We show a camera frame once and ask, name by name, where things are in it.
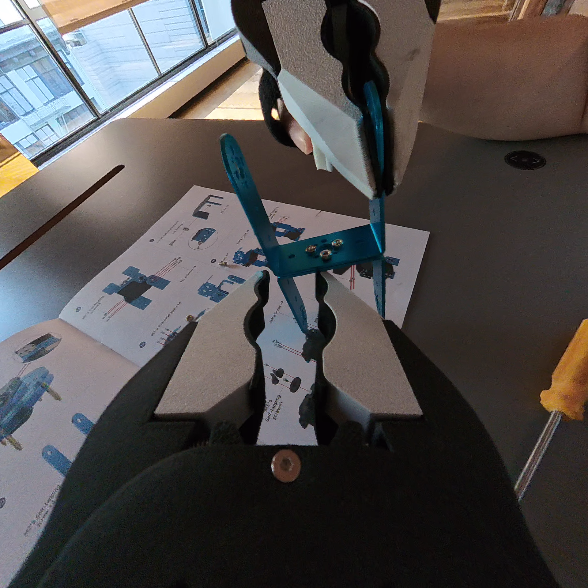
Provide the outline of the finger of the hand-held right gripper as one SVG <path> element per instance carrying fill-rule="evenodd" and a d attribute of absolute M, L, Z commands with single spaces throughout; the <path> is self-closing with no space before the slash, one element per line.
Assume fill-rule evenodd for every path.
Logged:
<path fill-rule="evenodd" d="M 264 13 L 281 63 L 286 108 L 312 141 L 317 169 L 333 168 L 367 198 L 376 196 L 360 109 L 342 88 L 342 64 L 323 46 L 324 1 L 266 1 Z"/>
<path fill-rule="evenodd" d="M 386 70 L 386 187 L 400 184 L 415 143 L 439 1 L 361 1 L 378 19 L 375 57 Z"/>

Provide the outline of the dark desk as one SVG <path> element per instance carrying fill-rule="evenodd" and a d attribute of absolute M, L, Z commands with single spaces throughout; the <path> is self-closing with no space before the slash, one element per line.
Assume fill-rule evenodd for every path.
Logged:
<path fill-rule="evenodd" d="M 224 134 L 263 201 L 367 221 L 260 121 L 120 119 L 1 198 L 1 338 L 58 319 L 193 187 L 235 195 Z M 510 167 L 519 150 L 546 166 Z M 387 224 L 430 233 L 402 326 L 382 319 L 422 416 L 334 421 L 320 350 L 316 445 L 259 443 L 265 380 L 260 417 L 157 418 L 202 315 L 109 402 L 9 587 L 587 587 L 585 423 L 513 489 L 587 319 L 587 137 L 421 124 L 385 201 Z"/>

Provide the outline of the printed instruction manual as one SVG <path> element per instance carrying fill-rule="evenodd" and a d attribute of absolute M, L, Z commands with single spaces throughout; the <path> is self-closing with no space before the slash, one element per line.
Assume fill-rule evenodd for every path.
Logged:
<path fill-rule="evenodd" d="M 279 244 L 366 220 L 263 201 Z M 429 232 L 386 225 L 386 318 L 401 327 Z M 229 268 L 219 266 L 227 261 Z M 83 287 L 58 319 L 1 342 L 1 587 L 38 540 L 65 474 L 107 405 L 158 351 L 267 267 L 235 195 L 193 187 Z M 258 339 L 268 400 L 261 444 L 316 445 L 299 406 L 315 360 L 272 278 Z"/>

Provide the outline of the blue metal bracket assembly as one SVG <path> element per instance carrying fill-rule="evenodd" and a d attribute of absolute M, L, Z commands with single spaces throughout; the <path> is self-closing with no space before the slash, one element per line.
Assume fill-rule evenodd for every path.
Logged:
<path fill-rule="evenodd" d="M 385 318 L 384 195 L 371 201 L 370 224 L 280 245 L 236 139 L 224 134 L 220 148 L 228 178 L 301 331 L 307 332 L 307 315 L 294 278 L 358 263 L 372 264 L 376 310 Z"/>

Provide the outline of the window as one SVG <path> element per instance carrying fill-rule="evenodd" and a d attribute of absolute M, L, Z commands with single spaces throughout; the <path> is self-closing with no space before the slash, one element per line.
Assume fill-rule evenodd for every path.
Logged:
<path fill-rule="evenodd" d="M 235 33 L 230 1 L 1 1 L 1 135 L 41 160 Z"/>

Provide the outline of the round black desk grommet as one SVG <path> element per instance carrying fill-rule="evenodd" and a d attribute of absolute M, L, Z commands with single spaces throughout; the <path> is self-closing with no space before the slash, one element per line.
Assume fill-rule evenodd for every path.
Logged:
<path fill-rule="evenodd" d="M 536 171 L 546 166 L 546 158 L 534 151 L 510 151 L 504 156 L 507 165 L 520 171 Z"/>

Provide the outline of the person's right hand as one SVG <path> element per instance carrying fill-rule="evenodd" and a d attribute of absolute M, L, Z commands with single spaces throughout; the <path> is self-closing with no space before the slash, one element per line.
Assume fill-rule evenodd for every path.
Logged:
<path fill-rule="evenodd" d="M 313 152 L 311 138 L 285 108 L 281 112 L 281 123 L 294 145 L 305 155 L 310 155 Z"/>

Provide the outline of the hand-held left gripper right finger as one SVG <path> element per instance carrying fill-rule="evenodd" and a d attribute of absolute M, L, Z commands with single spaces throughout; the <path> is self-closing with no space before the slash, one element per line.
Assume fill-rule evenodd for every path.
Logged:
<path fill-rule="evenodd" d="M 329 272 L 324 290 L 322 330 L 327 339 L 322 372 L 327 382 L 325 411 L 334 421 L 380 421 L 422 416 L 380 315 Z"/>

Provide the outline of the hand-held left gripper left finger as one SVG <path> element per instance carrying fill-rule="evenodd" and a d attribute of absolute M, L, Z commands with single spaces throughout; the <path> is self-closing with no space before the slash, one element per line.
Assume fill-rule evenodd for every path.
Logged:
<path fill-rule="evenodd" d="M 261 349 L 269 272 L 261 270 L 198 321 L 155 416 L 246 421 L 265 404 Z"/>

